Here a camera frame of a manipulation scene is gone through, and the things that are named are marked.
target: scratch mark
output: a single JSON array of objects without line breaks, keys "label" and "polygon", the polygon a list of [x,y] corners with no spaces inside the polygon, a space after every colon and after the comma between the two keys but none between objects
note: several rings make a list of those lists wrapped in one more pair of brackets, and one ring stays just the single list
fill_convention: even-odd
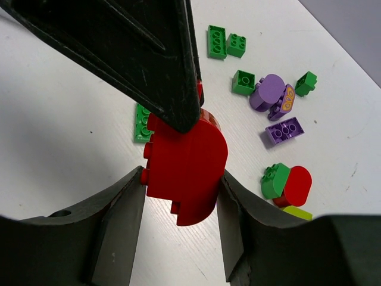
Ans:
[{"label": "scratch mark", "polygon": [[355,170],[354,170],[353,174],[351,175],[351,177],[353,177],[356,174],[356,172],[357,172],[357,165],[358,165],[358,163],[356,163]]},{"label": "scratch mark", "polygon": [[339,60],[336,60],[333,62],[333,65],[332,65],[332,68],[336,67],[336,63],[338,62]]},{"label": "scratch mark", "polygon": [[201,272],[202,276],[205,277],[206,280],[208,280],[208,278],[205,276],[205,274],[203,273],[203,271],[201,271],[201,269],[197,266],[197,264],[195,263],[197,269]]},{"label": "scratch mark", "polygon": [[365,130],[365,128],[368,126],[370,119],[371,119],[371,116],[368,118],[367,123],[365,123],[364,127],[363,127],[358,133],[356,133],[356,134],[353,135],[353,136],[347,136],[346,138],[347,138],[347,139],[352,139],[352,138],[355,138],[355,137],[357,137],[358,135],[360,135],[360,134]]},{"label": "scratch mark", "polygon": [[145,79],[145,73],[144,73],[144,70],[142,70],[142,73],[143,73],[143,79],[144,79],[145,86],[147,86],[147,81],[146,81],[146,79]]}]

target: red duplo block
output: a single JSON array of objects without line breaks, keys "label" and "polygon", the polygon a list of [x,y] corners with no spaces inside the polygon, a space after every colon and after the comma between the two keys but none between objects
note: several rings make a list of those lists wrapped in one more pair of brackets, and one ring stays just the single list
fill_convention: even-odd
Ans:
[{"label": "red duplo block", "polygon": [[140,181],[147,196],[172,201],[177,225],[194,225],[213,211],[224,174],[227,144],[212,114],[201,109],[200,119],[181,134],[153,114],[148,130],[155,133],[144,148],[147,167]]},{"label": "red duplo block", "polygon": [[309,171],[305,167],[295,166],[291,168],[282,196],[274,198],[273,202],[278,207],[303,206],[310,193],[311,185],[312,177]]},{"label": "red duplo block", "polygon": [[197,92],[198,92],[198,99],[200,100],[202,95],[202,81],[199,79],[197,80]]}]

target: green 2x2 brick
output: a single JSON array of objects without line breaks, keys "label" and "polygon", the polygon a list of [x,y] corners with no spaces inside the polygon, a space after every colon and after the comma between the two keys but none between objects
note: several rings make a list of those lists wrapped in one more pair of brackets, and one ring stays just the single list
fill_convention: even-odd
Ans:
[{"label": "green 2x2 brick", "polygon": [[291,169],[282,163],[267,167],[261,179],[262,194],[266,199],[282,196]]},{"label": "green 2x2 brick", "polygon": [[227,57],[225,28],[209,25],[208,56],[221,60]]},{"label": "green 2x2 brick", "polygon": [[139,103],[136,104],[135,142],[145,143],[149,141],[153,133],[147,129],[149,114],[147,108],[142,107]]},{"label": "green 2x2 brick", "polygon": [[238,70],[233,77],[232,92],[242,95],[251,95],[255,88],[255,75]]},{"label": "green 2x2 brick", "polygon": [[300,97],[304,97],[310,93],[310,91],[315,90],[316,83],[317,76],[309,71],[297,81],[295,85],[295,93]]},{"label": "green 2x2 brick", "polygon": [[241,58],[246,51],[246,38],[230,34],[227,39],[227,54]]}]

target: duplo block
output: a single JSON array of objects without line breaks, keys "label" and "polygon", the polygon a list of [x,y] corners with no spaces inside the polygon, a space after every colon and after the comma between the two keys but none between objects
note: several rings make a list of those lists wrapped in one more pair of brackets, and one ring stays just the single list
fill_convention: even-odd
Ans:
[{"label": "duplo block", "polygon": [[145,143],[149,141],[153,133],[147,129],[149,114],[147,108],[142,107],[139,103],[136,104],[135,142]]},{"label": "duplo block", "polygon": [[250,96],[250,106],[264,112],[276,104],[285,90],[285,82],[276,74],[268,74],[255,85],[255,92]]},{"label": "duplo block", "polygon": [[304,130],[296,117],[266,127],[265,132],[273,145],[304,134]]},{"label": "duplo block", "polygon": [[242,58],[246,51],[246,38],[237,34],[230,34],[227,39],[227,54]]},{"label": "duplo block", "polygon": [[307,201],[312,185],[312,176],[309,171],[302,166],[291,168],[283,189],[282,196],[274,198],[273,202],[278,207],[301,207]]},{"label": "duplo block", "polygon": [[309,71],[296,82],[295,93],[300,97],[304,97],[310,91],[315,90],[316,83],[317,76]]},{"label": "duplo block", "polygon": [[220,60],[227,57],[225,28],[209,25],[208,56]]},{"label": "duplo block", "polygon": [[254,92],[255,75],[238,70],[233,78],[232,92],[251,95]]},{"label": "duplo block", "polygon": [[280,96],[277,103],[270,108],[267,118],[269,121],[276,121],[289,113],[295,100],[295,90],[291,85],[286,85],[286,89]]},{"label": "duplo block", "polygon": [[282,210],[290,215],[296,216],[300,219],[312,220],[312,213],[306,212],[294,206],[282,208]]},{"label": "duplo block", "polygon": [[291,169],[282,163],[267,167],[261,179],[262,194],[266,199],[279,198],[282,195]]}]

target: purple rounded block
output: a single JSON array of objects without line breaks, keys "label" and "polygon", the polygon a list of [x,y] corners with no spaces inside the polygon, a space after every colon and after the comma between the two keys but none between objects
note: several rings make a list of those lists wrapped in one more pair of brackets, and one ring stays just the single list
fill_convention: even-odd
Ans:
[{"label": "purple rounded block", "polygon": [[278,102],[285,90],[285,82],[276,74],[268,74],[255,85],[255,91],[250,96],[253,109],[264,112]]},{"label": "purple rounded block", "polygon": [[287,84],[278,102],[271,106],[270,113],[268,114],[267,118],[270,121],[276,121],[280,119],[282,116],[291,111],[294,100],[295,90],[291,85]]},{"label": "purple rounded block", "polygon": [[271,125],[265,130],[274,145],[304,134],[303,128],[296,117]]}]

